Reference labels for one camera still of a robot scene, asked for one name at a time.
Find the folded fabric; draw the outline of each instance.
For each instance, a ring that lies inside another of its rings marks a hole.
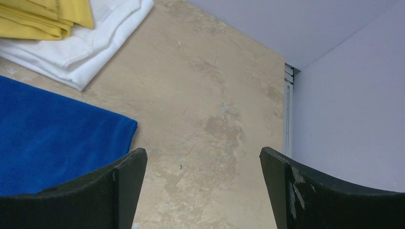
[[[0,56],[81,91],[153,7],[153,0],[90,0],[96,28],[61,41],[0,39]]]
[[[1,18],[10,21],[2,24],[2,27],[5,24],[10,24],[13,22],[15,31],[18,30],[18,32],[13,32],[11,35],[9,35],[9,31],[4,31],[5,29],[2,28],[1,34],[7,33],[7,37],[9,38],[60,40],[63,37],[70,36],[72,26],[69,24],[54,21],[52,19],[26,13],[20,10],[7,8],[2,5],[0,5],[0,15]]]
[[[37,193],[129,152],[137,122],[0,76],[0,196]]]
[[[0,0],[0,20],[0,37],[19,39],[60,40],[73,23],[94,27],[88,0]]]
[[[58,19],[57,4],[55,0],[0,0],[0,4],[38,14],[50,19]]]

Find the beige marble surface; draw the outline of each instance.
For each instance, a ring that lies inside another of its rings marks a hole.
[[[275,229],[259,153],[281,150],[284,59],[182,0],[156,0],[82,92],[0,59],[0,74],[139,121],[140,229]]]

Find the white fabric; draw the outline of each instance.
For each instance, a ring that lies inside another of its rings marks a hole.
[[[96,28],[61,41],[0,39],[0,56],[81,91],[153,7],[153,0],[90,0]]]

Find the blue fabric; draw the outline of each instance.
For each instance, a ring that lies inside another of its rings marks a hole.
[[[137,125],[0,76],[0,196],[34,194],[114,162]]]

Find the yellow fabric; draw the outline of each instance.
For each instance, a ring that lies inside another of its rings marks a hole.
[[[0,37],[60,40],[74,23],[94,28],[89,0],[0,0]]]
[[[88,0],[59,0],[59,17],[93,29],[93,17]]]
[[[55,0],[27,0],[37,5],[43,6],[49,10],[54,12],[58,12],[57,3]]]
[[[30,13],[38,14],[53,20],[58,19],[58,13],[56,11],[52,11],[51,9],[47,9],[46,7],[35,4],[28,0],[0,0],[0,4],[16,9],[20,9],[23,11],[27,11]]]
[[[2,37],[34,40],[58,40],[58,38],[55,36],[44,33],[35,27],[23,26],[2,17],[0,17],[0,25]]]
[[[22,25],[35,27],[59,38],[70,36],[71,26],[35,14],[0,5],[0,16]]]

